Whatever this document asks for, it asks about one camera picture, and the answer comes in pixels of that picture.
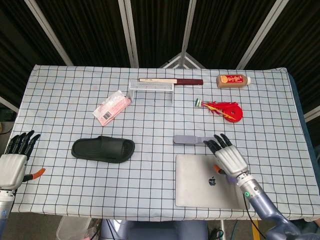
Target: apple logo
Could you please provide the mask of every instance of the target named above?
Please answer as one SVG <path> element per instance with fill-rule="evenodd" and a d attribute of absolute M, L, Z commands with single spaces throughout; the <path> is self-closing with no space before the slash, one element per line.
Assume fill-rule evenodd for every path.
<path fill-rule="evenodd" d="M 210 186 L 216 185 L 216 180 L 215 180 L 214 176 L 212 178 L 209 178 L 209 184 L 210 184 Z"/>

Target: white checkered tablecloth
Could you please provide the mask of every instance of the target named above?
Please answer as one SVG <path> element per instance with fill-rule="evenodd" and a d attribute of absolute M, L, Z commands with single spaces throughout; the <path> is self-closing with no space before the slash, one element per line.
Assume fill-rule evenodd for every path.
<path fill-rule="evenodd" d="M 242 88 L 219 89 L 219 74 L 252 78 Z M 138 78 L 203 79 L 171 93 L 138 92 L 136 100 L 102 127 L 92 111 Z M 196 98 L 238 102 L 243 119 L 226 121 Z M 41 133 L 26 173 L 44 175 L 21 185 L 14 212 L 139 221 L 247 219 L 243 210 L 175 205 L 176 154 L 211 154 L 203 146 L 173 145 L 174 135 L 225 133 L 252 175 L 289 219 L 320 218 L 320 197 L 285 68 L 263 71 L 39 66 L 30 75 L 11 137 Z M 75 140 L 100 135 L 131 139 L 135 152 L 121 164 L 76 159 Z M 250 214 L 257 217 L 253 208 Z"/>

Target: sauce bottle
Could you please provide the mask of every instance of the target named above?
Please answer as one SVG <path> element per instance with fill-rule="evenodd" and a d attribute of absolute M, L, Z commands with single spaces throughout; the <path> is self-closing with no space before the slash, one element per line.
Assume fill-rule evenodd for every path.
<path fill-rule="evenodd" d="M 218 75 L 216 85 L 218 88 L 239 88 L 251 83 L 251 78 L 243 74 Z"/>

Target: pink packet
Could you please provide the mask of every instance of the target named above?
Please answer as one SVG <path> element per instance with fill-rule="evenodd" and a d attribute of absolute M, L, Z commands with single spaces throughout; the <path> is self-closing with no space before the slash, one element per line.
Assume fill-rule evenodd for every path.
<path fill-rule="evenodd" d="M 102 126 L 105 126 L 130 103 L 131 100 L 118 90 L 98 106 L 92 114 L 98 119 Z"/>

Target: bottle label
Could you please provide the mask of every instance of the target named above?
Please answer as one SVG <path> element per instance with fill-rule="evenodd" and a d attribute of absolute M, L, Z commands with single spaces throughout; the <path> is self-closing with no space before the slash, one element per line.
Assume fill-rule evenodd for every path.
<path fill-rule="evenodd" d="M 221 82 L 226 84 L 243 83 L 244 78 L 241 75 L 222 75 Z"/>

